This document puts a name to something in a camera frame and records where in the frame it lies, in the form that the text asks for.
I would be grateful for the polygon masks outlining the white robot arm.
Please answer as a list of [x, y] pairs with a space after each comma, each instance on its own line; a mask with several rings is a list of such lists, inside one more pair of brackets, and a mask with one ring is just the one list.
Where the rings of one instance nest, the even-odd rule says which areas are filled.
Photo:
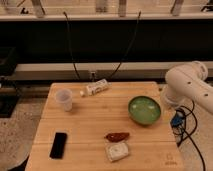
[[189, 98], [213, 115], [213, 87], [205, 82], [207, 77], [208, 68], [200, 61], [169, 69], [161, 92], [162, 101], [169, 107], [178, 108]]

